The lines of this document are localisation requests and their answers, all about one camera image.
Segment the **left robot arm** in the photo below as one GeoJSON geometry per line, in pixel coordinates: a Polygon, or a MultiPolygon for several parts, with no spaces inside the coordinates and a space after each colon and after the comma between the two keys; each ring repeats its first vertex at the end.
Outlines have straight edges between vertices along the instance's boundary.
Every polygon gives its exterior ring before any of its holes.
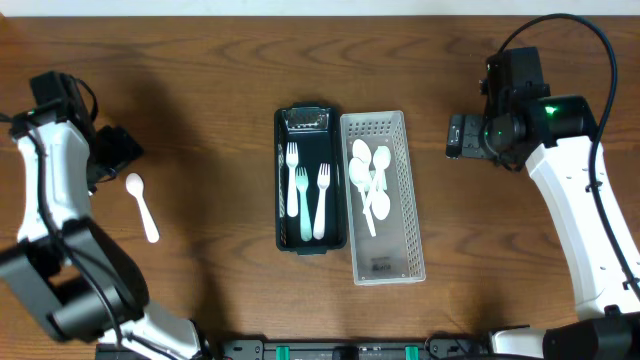
{"type": "Polygon", "coordinates": [[[196,324],[151,301],[141,270],[95,222],[90,197],[143,150],[90,113],[39,107],[11,119],[26,205],[1,277],[55,341],[94,342],[106,359],[208,359],[196,324]]]}

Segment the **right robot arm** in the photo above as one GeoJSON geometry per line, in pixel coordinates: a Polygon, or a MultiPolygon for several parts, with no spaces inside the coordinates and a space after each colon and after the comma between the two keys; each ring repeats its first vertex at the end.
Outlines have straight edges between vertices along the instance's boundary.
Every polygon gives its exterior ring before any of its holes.
{"type": "Polygon", "coordinates": [[[636,359],[639,356],[639,251],[621,213],[578,95],[488,104],[484,115],[456,114],[449,158],[491,160],[525,169],[552,217],[566,258],[577,322],[547,330],[493,332],[495,359],[636,359]]]}

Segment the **white spoon diagonal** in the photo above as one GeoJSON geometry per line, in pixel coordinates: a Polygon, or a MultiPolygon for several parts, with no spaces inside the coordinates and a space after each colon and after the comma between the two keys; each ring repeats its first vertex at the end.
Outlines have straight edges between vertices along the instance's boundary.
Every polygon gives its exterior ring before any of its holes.
{"type": "Polygon", "coordinates": [[[366,167],[372,161],[372,154],[369,146],[362,139],[356,139],[352,145],[352,156],[359,159],[366,167]]]}

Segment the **white spoon horizontal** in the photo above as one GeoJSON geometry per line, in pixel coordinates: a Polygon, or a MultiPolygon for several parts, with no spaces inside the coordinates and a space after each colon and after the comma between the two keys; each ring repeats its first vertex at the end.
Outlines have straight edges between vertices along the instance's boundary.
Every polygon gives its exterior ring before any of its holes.
{"type": "Polygon", "coordinates": [[[371,182],[370,190],[366,196],[366,205],[369,208],[371,208],[372,194],[375,191],[384,191],[382,189],[381,180],[382,180],[382,176],[385,173],[385,170],[389,167],[390,162],[391,162],[391,152],[389,148],[387,146],[379,146],[373,155],[375,175],[371,182]]]}

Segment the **mint green plastic fork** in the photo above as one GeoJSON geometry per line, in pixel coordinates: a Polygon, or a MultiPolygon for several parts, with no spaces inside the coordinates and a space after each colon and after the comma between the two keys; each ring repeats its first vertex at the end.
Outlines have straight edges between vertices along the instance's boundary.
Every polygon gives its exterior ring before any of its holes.
{"type": "Polygon", "coordinates": [[[307,190],[309,186],[309,179],[304,167],[298,167],[296,169],[296,188],[299,192],[300,200],[300,232],[301,239],[308,242],[312,238],[312,226],[307,201],[307,190]]]}

